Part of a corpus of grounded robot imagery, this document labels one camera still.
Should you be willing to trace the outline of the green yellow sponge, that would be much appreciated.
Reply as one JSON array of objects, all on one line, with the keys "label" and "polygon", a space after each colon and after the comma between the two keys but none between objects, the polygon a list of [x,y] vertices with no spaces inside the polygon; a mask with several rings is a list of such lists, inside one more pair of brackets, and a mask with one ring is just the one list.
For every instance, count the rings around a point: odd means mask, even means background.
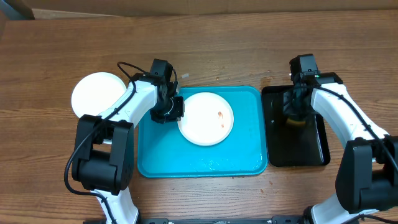
[{"label": "green yellow sponge", "polygon": [[306,117],[300,117],[296,115],[288,115],[285,123],[289,126],[303,127],[306,125]]}]

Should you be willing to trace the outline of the white plate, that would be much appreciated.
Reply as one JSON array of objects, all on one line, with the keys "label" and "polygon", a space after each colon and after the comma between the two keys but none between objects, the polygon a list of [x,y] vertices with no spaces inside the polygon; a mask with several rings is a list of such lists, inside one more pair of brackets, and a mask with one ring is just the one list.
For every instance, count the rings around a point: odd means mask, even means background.
[{"label": "white plate", "polygon": [[223,97],[211,92],[196,93],[184,101],[184,106],[178,128],[186,140],[198,146],[213,146],[229,136],[234,113]]},{"label": "white plate", "polygon": [[80,80],[71,96],[72,110],[80,118],[96,116],[111,107],[127,90],[124,82],[108,72],[92,73]]}]

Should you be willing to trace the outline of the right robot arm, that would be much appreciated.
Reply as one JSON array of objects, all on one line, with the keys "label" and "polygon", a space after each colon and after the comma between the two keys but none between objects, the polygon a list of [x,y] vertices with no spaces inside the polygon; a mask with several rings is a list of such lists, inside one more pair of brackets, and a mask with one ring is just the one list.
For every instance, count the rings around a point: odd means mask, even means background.
[{"label": "right robot arm", "polygon": [[301,223],[355,223],[397,206],[397,137],[374,124],[341,81],[296,83],[281,95],[285,113],[319,114],[344,148],[335,193],[307,208]]}]

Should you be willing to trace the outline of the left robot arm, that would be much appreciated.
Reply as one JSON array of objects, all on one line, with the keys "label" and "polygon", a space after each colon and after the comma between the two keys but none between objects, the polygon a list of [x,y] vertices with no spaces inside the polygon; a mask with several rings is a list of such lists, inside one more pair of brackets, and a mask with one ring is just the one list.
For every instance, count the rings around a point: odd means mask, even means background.
[{"label": "left robot arm", "polygon": [[164,124],[183,116],[180,84],[169,75],[139,74],[125,85],[108,72],[92,73],[72,92],[79,117],[75,148],[64,173],[67,189],[94,196],[105,223],[137,223],[129,183],[134,166],[134,129],[147,112]]}]

